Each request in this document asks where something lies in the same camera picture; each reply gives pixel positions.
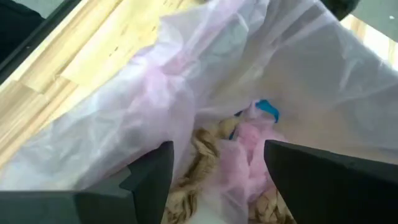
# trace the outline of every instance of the blue object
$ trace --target blue object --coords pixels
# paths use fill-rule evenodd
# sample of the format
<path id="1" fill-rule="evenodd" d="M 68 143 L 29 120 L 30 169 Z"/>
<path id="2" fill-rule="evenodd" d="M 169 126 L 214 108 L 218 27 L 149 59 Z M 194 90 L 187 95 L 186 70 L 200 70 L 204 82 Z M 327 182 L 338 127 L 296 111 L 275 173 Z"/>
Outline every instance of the blue object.
<path id="1" fill-rule="evenodd" d="M 273 107 L 268 100 L 260 100 L 256 103 L 256 108 L 259 108 L 262 111 L 265 111 L 267 113 L 270 113 L 274 116 L 275 118 L 275 123 L 278 123 L 279 120 L 279 111 L 275 107 Z M 240 116 L 242 111 L 239 111 L 235 114 L 235 116 Z M 232 140 L 233 136 L 235 133 L 235 129 L 232 131 L 232 133 L 229 135 L 228 140 Z"/>
<path id="2" fill-rule="evenodd" d="M 279 120 L 279 111 L 273 107 L 268 100 L 260 100 L 256 103 L 256 108 L 259 108 L 262 111 L 268 112 L 274 115 L 275 123 L 278 123 Z"/>

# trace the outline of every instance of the wooden floor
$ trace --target wooden floor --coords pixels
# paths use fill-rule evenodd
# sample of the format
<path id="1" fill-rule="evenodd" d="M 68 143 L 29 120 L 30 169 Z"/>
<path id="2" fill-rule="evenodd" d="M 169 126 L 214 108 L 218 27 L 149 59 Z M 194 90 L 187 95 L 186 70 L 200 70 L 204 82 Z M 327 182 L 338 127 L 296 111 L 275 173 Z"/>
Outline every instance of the wooden floor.
<path id="1" fill-rule="evenodd" d="M 0 166 L 32 135 L 111 78 L 153 44 L 159 17 L 195 0 L 81 0 L 0 86 Z M 396 43 L 349 16 L 343 25 L 398 66 Z"/>

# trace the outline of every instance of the light wood grain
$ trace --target light wood grain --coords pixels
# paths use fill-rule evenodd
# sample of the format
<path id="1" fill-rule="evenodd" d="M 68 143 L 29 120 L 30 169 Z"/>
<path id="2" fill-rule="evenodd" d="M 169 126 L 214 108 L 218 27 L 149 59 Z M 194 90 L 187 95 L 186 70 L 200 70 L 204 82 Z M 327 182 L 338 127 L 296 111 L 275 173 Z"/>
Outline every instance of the light wood grain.
<path id="1" fill-rule="evenodd" d="M 139 49 L 153 44 L 160 16 L 201 3 L 82 0 L 0 86 L 0 166 L 27 139 L 109 80 Z M 369 35 L 385 41 L 353 16 L 342 24 L 365 44 L 375 41 Z M 386 52 L 383 57 L 397 65 L 396 43 L 387 39 L 386 44 L 379 54 Z"/>

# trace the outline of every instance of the plastic bag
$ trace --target plastic bag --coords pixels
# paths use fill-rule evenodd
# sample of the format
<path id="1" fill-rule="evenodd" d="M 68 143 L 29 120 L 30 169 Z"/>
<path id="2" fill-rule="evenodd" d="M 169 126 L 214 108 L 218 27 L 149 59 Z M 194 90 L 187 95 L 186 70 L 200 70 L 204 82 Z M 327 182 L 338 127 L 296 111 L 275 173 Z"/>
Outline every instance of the plastic bag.
<path id="1" fill-rule="evenodd" d="M 201 195 L 225 222 L 237 224 L 248 222 L 250 203 L 255 203 L 263 192 L 275 189 L 264 161 L 265 141 L 286 141 L 273 130 L 275 119 L 254 104 L 240 117 L 234 138 L 218 141 L 219 165 Z"/>
<path id="2" fill-rule="evenodd" d="M 83 189 L 253 99 L 290 141 L 398 162 L 398 76 L 318 1 L 212 0 L 162 19 L 154 46 L 27 141 L 0 189 Z"/>

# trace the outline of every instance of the rope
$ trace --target rope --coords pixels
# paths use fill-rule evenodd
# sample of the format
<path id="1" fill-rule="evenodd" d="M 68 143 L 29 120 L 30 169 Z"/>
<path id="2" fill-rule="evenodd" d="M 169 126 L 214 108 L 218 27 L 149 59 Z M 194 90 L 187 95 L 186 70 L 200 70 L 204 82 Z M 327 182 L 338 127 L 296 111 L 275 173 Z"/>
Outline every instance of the rope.
<path id="1" fill-rule="evenodd" d="M 256 224 L 296 224 L 277 189 L 264 192 L 249 206 L 249 220 Z"/>
<path id="2" fill-rule="evenodd" d="M 216 141 L 227 139 L 238 123 L 238 118 L 231 118 L 193 132 L 195 158 L 177 185 L 170 190 L 164 214 L 167 219 L 164 218 L 162 223 L 183 224 L 196 212 L 201 183 L 215 170 L 220 158 Z"/>

